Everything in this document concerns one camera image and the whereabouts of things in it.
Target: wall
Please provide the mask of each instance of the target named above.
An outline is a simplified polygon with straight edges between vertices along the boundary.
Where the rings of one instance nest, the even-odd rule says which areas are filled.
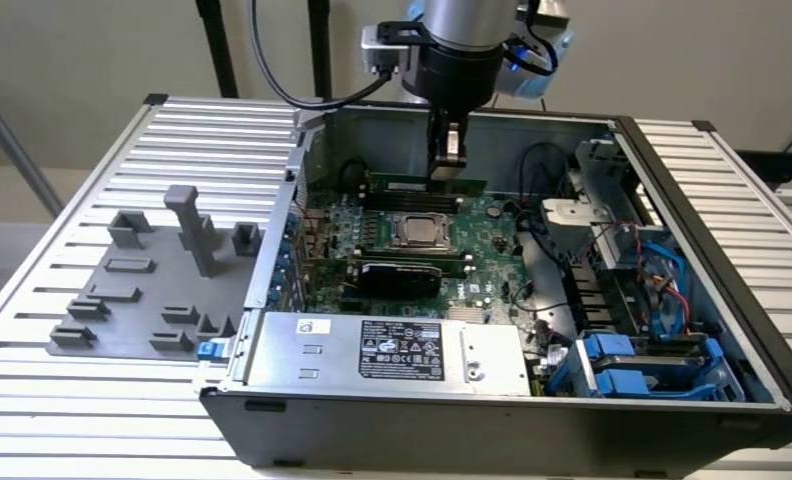
[[[248,1],[222,3],[242,95],[274,98],[252,59]],[[334,92],[346,94],[372,79],[360,28],[401,18],[408,0],[332,3]],[[780,145],[792,128],[792,0],[568,4],[579,36],[551,109],[703,118],[736,147]],[[310,95],[305,2],[261,0],[261,10],[274,72]],[[217,95],[193,0],[0,0],[0,109],[42,165],[90,168],[150,91]]]

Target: power supply label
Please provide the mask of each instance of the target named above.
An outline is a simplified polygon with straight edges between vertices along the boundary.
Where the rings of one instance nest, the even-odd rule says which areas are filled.
[[[364,320],[357,371],[364,378],[441,382],[440,324]]]

